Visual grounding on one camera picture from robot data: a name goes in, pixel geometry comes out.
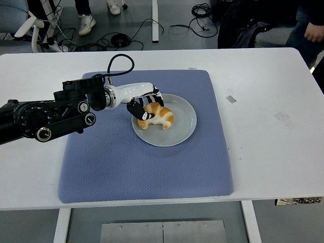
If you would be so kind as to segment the person's hand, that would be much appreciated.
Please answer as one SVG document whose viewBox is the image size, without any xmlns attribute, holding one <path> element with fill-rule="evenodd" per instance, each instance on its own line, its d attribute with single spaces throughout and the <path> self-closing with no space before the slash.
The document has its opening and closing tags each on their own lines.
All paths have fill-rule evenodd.
<svg viewBox="0 0 324 243">
<path fill-rule="evenodd" d="M 304 33 L 304 37 L 313 42 L 320 43 L 323 41 L 324 36 L 324 26 L 323 25 L 314 25 L 312 23 L 308 23 L 306 27 L 306 31 Z"/>
</svg>

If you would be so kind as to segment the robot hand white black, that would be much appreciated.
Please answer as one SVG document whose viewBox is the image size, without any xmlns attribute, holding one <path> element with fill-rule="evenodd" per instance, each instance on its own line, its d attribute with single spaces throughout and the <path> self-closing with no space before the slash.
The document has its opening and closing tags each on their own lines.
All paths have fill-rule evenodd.
<svg viewBox="0 0 324 243">
<path fill-rule="evenodd" d="M 159 103 L 160 106 L 164 106 L 162 95 L 152 83 L 137 83 L 116 87 L 116 103 L 119 105 L 125 103 L 127 110 L 135 118 L 139 120 L 148 120 L 155 115 L 149 113 L 144 109 L 143 102 L 138 103 L 136 98 L 142 98 L 143 96 L 153 97 L 154 101 Z"/>
</svg>

